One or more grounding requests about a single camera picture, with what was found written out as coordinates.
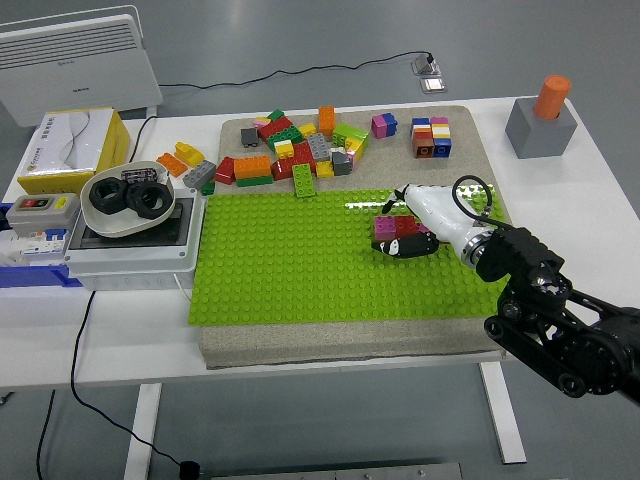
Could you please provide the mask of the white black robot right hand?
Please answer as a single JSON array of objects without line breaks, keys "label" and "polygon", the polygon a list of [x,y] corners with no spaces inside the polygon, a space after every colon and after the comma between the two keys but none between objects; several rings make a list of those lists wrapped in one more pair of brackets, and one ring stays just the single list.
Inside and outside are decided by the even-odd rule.
[{"label": "white black robot right hand", "polygon": [[391,193],[382,213],[388,213],[397,201],[405,203],[427,232],[374,241],[372,249],[395,258],[414,258],[435,253],[440,242],[447,242],[463,263],[476,266],[492,229],[468,216],[468,203],[451,187],[405,185]]}]

